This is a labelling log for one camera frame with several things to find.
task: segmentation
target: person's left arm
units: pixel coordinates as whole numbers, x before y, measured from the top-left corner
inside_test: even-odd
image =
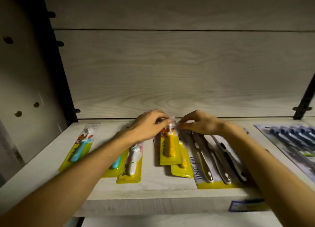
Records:
[[[155,124],[159,118],[167,119]],[[63,226],[84,204],[104,172],[127,148],[154,137],[170,122],[169,116],[159,110],[140,115],[129,129],[117,133],[6,212],[0,217],[1,226]]]

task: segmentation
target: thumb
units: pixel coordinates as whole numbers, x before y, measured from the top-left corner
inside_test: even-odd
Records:
[[[197,126],[196,126],[196,122],[181,122],[178,124],[178,128],[196,131]]]
[[[160,122],[159,124],[156,124],[157,129],[162,130],[164,127],[169,125],[172,122],[172,119],[166,119]]]

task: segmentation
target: yellow toothbrush handle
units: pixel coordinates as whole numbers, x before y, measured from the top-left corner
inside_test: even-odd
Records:
[[[181,156],[183,157],[183,162],[180,165],[181,168],[186,169],[188,167],[188,162],[185,158],[185,152],[184,152],[184,147],[181,145],[180,146],[180,150],[181,150]]]
[[[168,156],[169,157],[175,157],[176,151],[174,146],[174,135],[168,136]]]

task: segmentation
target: hand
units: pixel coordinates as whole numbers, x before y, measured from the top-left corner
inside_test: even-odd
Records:
[[[156,124],[158,119],[165,118],[162,122]],[[132,123],[128,133],[135,138],[135,143],[139,143],[156,136],[164,127],[169,125],[172,120],[161,110],[151,110],[141,114]]]
[[[224,136],[227,126],[235,126],[232,123],[228,123],[223,119],[211,116],[207,113],[195,110],[185,115],[178,124],[181,129],[189,129],[204,135],[219,135]]]

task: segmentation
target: person's right hand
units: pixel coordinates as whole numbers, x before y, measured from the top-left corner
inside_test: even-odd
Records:
[[[178,123],[181,129],[189,129],[204,135],[219,135],[223,136],[226,132],[226,126],[233,125],[223,119],[211,116],[207,113],[195,110],[185,115]]]

